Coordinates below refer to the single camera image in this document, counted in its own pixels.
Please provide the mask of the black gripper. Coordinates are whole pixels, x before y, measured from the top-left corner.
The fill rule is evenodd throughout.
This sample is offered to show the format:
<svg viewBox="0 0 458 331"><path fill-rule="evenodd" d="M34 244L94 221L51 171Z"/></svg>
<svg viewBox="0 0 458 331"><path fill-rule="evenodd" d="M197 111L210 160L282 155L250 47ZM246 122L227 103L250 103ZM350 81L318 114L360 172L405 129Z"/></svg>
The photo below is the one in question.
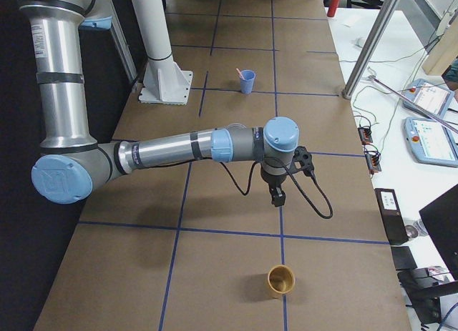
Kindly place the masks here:
<svg viewBox="0 0 458 331"><path fill-rule="evenodd" d="M286 202L286 193L282 189L282 183L286 180L286 174L274 175L260 169L261 178L268 184L271 194L271 204L274 207L282 207Z"/></svg>

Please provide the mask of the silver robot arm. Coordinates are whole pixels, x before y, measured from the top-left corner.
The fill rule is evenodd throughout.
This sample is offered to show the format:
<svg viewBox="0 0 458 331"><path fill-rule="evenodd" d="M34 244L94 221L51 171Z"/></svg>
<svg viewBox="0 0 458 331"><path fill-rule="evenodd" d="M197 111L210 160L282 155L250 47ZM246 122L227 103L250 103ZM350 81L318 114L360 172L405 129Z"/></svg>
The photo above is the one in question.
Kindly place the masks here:
<svg viewBox="0 0 458 331"><path fill-rule="evenodd" d="M46 136L31 170L35 189L48 200L71 204L137 169L211 159L261 165L272 203L286 196L281 185L296 171L298 125L275 117L263 127L241 124L141 142L100 144L89 132L79 42L82 29L117 26L112 0L18 0L31 24L36 80Z"/></svg>

